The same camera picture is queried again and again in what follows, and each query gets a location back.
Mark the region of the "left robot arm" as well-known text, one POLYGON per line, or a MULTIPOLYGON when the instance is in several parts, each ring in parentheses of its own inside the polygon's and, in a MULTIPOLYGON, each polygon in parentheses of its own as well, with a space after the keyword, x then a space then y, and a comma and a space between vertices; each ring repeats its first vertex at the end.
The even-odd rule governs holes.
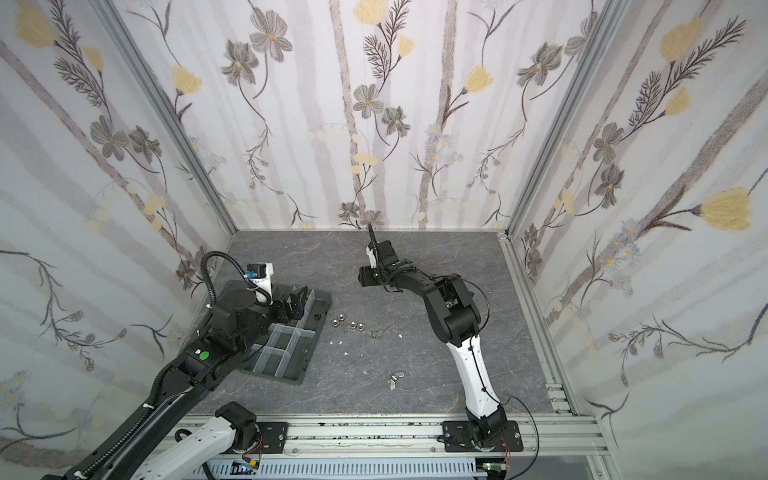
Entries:
POLYGON ((274 324, 300 320, 311 310, 311 290, 277 297, 258 287, 236 287, 214 295, 198 337, 156 375, 147 398, 92 453, 61 479, 128 479, 166 435, 226 377, 243 368, 252 346, 274 324))

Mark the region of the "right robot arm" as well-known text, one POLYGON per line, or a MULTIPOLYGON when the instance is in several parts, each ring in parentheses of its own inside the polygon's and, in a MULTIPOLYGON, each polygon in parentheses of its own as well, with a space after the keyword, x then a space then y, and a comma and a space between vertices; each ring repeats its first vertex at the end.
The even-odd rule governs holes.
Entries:
POLYGON ((379 241, 372 226, 367 231, 368 264, 359 269, 360 285, 420 297, 433 333, 455 362, 464 391, 468 438, 451 440, 444 434, 444 440, 462 449, 491 451, 501 447, 513 451, 515 447, 504 437, 512 433, 506 402, 493 389, 483 359, 480 333, 489 318, 481 316, 470 291, 475 284, 456 273, 427 273, 399 258, 390 241, 379 241))

